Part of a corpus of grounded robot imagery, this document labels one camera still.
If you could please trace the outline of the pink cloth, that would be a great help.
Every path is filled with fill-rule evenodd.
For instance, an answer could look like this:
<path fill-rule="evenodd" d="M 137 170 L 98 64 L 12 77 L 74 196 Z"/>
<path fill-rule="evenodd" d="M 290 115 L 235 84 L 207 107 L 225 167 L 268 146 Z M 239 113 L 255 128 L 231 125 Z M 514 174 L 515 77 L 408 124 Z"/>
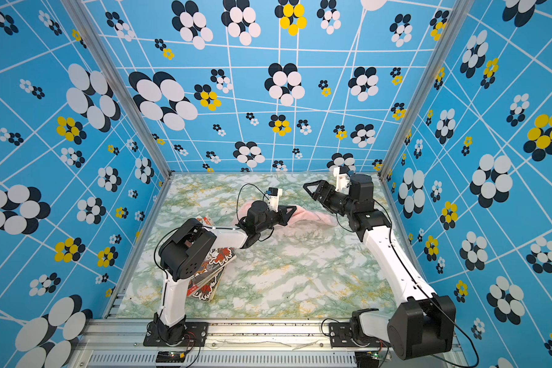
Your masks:
<path fill-rule="evenodd" d="M 304 207 L 297 205 L 297 210 L 294 212 L 291 219 L 288 221 L 288 226 L 295 226 L 297 223 L 301 224 L 316 224 L 316 225 L 326 225 L 329 227 L 334 227 L 337 225 L 337 220 L 334 216 L 329 213 L 310 211 Z"/>

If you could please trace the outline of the red brown illustrated book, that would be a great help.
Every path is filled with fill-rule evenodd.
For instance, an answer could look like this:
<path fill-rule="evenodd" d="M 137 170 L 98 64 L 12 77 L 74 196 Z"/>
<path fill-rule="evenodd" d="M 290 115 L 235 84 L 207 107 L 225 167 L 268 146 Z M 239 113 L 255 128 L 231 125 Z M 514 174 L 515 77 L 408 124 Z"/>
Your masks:
<path fill-rule="evenodd" d="M 196 272 L 195 278 L 202 278 L 211 275 L 227 265 L 236 257 L 233 248 L 214 248 L 205 257 L 199 271 Z"/>

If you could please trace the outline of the red manga book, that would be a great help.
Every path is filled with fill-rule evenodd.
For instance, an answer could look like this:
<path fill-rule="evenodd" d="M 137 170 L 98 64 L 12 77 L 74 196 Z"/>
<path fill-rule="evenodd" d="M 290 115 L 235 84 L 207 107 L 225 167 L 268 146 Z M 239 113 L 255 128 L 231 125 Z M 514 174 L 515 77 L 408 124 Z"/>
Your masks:
<path fill-rule="evenodd" d="M 210 279 L 204 284 L 193 285 L 187 292 L 187 296 L 194 298 L 198 301 L 210 302 L 216 293 L 216 288 L 219 286 L 219 282 L 222 278 L 224 269 L 221 268 L 215 272 Z"/>

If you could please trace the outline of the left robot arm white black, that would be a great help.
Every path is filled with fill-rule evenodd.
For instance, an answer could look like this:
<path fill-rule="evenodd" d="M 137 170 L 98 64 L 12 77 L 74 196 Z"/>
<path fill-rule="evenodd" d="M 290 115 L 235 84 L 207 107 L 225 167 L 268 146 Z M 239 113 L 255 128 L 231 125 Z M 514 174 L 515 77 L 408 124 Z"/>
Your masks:
<path fill-rule="evenodd" d="M 167 346 L 179 345 L 186 337 L 188 286 L 207 255 L 219 248 L 249 248 L 263 231 L 288 225 L 296 211 L 295 205 L 272 207 L 254 201 L 233 228 L 212 227 L 197 219 L 184 222 L 158 250 L 164 280 L 159 311 L 148 325 L 150 335 Z"/>

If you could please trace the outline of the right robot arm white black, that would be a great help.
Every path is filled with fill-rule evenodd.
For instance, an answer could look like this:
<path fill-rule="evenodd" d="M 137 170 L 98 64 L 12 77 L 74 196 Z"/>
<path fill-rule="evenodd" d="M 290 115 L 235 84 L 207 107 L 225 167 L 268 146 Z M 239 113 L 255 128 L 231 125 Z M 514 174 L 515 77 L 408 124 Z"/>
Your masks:
<path fill-rule="evenodd" d="M 336 184 L 308 182 L 304 190 L 328 212 L 344 216 L 351 231 L 377 260 L 397 305 L 392 317 L 375 308 L 354 311 L 349 321 L 353 345 L 389 347 L 401 360 L 451 351 L 456 308 L 423 279 L 393 234 L 389 215 L 374 199 L 374 183 L 364 174 L 337 175 Z"/>

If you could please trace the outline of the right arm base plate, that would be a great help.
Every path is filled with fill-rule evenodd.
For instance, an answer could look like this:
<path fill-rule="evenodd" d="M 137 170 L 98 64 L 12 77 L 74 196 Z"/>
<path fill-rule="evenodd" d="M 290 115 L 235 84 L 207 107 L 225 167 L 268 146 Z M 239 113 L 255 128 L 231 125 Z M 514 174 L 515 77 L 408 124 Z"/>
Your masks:
<path fill-rule="evenodd" d="M 376 337 L 355 337 L 348 322 L 329 321 L 324 330 L 332 348 L 368 348 L 381 350 L 389 347 L 385 340 Z"/>

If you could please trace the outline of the aluminium front rail frame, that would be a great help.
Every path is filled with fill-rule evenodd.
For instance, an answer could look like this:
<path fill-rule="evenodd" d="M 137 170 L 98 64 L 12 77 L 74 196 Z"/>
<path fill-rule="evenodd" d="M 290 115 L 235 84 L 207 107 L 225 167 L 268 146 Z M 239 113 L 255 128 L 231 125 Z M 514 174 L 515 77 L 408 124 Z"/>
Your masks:
<path fill-rule="evenodd" d="M 209 319 L 202 342 L 147 347 L 145 320 L 94 320 L 73 352 L 70 367 L 457 367 L 461 347 L 438 357 L 400 360 L 385 343 L 359 347 L 334 337 L 332 320 Z"/>

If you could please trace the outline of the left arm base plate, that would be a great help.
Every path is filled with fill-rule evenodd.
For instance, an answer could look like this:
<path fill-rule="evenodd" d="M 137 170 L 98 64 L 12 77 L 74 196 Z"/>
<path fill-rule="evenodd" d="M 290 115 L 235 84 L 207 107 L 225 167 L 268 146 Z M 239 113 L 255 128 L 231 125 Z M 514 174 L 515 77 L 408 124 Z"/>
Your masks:
<path fill-rule="evenodd" d="M 207 322 L 179 322 L 169 328 L 161 321 L 147 325 L 143 345 L 145 347 L 203 347 L 209 333 Z"/>

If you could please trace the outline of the right aluminium corner post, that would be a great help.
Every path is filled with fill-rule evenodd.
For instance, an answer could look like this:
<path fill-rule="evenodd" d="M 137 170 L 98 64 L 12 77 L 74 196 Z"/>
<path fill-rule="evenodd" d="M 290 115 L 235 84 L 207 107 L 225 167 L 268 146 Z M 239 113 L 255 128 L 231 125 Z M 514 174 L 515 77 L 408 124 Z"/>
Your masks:
<path fill-rule="evenodd" d="M 443 66 L 449 52 L 452 50 L 452 46 L 454 45 L 454 42 L 462 29 L 473 3 L 473 0 L 458 0 L 455 2 L 454 8 L 450 12 L 447 29 L 432 52 L 429 63 L 427 64 L 423 75 L 417 84 L 412 99 L 409 102 L 406 117 L 399 125 L 397 133 L 395 134 L 387 155 L 383 161 L 383 168 L 380 172 L 381 179 L 385 179 L 386 175 L 393 168 L 393 164 L 399 156 L 401 147 L 403 146 L 403 141 L 409 130 L 412 128 L 412 125 L 415 123 L 417 113 L 421 110 L 423 103 L 431 91 L 437 72 Z"/>

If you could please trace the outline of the aluminium corner post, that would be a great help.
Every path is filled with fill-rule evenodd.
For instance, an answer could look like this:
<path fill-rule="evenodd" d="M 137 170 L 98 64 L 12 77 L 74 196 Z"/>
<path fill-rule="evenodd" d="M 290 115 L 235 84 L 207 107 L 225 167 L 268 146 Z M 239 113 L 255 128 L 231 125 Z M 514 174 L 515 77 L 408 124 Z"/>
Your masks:
<path fill-rule="evenodd" d="M 170 179 L 172 176 L 171 169 L 164 159 L 161 150 L 153 142 L 151 132 L 146 122 L 142 118 L 129 91 L 125 87 L 124 80 L 121 78 L 119 71 L 115 68 L 110 52 L 105 48 L 103 41 L 98 36 L 97 29 L 94 23 L 89 19 L 85 7 L 82 5 L 81 1 L 61 1 L 61 3 L 73 23 L 78 27 L 81 36 L 85 39 L 88 50 L 109 82 L 113 92 L 118 98 L 120 106 L 124 109 L 128 120 L 132 123 L 137 135 L 150 153 L 153 162 L 158 166 L 161 175 L 165 180 Z"/>
<path fill-rule="evenodd" d="M 455 2 L 454 8 L 450 12 L 447 29 L 432 52 L 429 63 L 427 64 L 423 75 L 417 84 L 412 99 L 409 102 L 406 117 L 399 125 L 397 133 L 395 134 L 387 155 L 383 161 L 383 168 L 380 172 L 381 179 L 385 179 L 386 175 L 393 168 L 393 164 L 399 156 L 401 147 L 403 146 L 403 141 L 409 130 L 412 128 L 412 125 L 415 123 L 417 113 L 421 110 L 423 103 L 431 91 L 437 72 L 443 66 L 449 52 L 452 50 L 452 46 L 454 45 L 454 42 L 462 29 L 473 3 L 473 0 L 458 0 Z"/>

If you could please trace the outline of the left aluminium corner post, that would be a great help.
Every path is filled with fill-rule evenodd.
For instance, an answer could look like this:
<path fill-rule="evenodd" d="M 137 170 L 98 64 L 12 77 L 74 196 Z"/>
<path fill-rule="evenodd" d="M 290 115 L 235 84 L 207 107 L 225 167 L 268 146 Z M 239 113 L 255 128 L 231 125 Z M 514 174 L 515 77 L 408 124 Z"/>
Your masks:
<path fill-rule="evenodd" d="M 153 142 L 151 132 L 146 122 L 142 118 L 129 91 L 125 87 L 124 80 L 121 78 L 119 71 L 115 68 L 110 52 L 105 48 L 103 41 L 98 36 L 97 29 L 94 23 L 89 19 L 85 7 L 82 5 L 81 1 L 61 1 L 61 3 L 73 23 L 78 27 L 81 36 L 85 39 L 88 50 L 109 82 L 113 92 L 118 98 L 120 106 L 124 109 L 128 120 L 132 123 L 137 135 L 150 153 L 153 162 L 158 166 L 161 175 L 165 180 L 170 179 L 172 176 L 171 169 L 164 159 L 161 150 Z"/>

